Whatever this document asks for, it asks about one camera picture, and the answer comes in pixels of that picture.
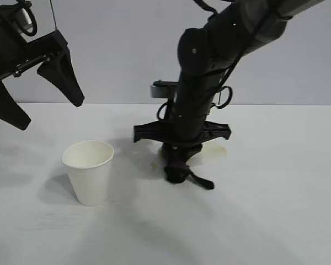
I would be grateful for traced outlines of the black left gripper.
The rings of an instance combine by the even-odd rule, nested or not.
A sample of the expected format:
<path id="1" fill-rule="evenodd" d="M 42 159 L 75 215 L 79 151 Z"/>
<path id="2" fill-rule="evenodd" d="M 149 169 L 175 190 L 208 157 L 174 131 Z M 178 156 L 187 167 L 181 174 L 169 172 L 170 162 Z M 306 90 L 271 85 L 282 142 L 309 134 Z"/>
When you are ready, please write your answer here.
<path id="1" fill-rule="evenodd" d="M 37 73 L 53 84 L 75 106 L 80 107 L 84 94 L 74 74 L 70 50 L 62 34 L 55 30 L 32 41 L 37 21 L 30 8 L 0 8 L 0 119 L 25 130 L 30 117 L 11 97 L 2 80 L 43 62 Z"/>

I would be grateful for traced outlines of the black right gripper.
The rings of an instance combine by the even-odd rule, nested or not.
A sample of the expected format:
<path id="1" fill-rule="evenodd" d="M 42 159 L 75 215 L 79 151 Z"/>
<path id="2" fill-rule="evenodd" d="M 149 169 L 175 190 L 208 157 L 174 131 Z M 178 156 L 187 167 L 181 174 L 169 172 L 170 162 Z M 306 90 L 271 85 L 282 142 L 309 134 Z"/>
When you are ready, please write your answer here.
<path id="1" fill-rule="evenodd" d="M 201 152 L 202 148 L 186 148 L 180 152 L 177 147 L 193 147 L 204 142 L 224 138 L 228 140 L 231 129 L 227 124 L 207 120 L 207 112 L 201 116 L 178 116 L 134 126 L 134 142 L 140 140 L 159 141 L 171 146 L 162 146 L 166 166 L 186 165 L 189 159 Z"/>

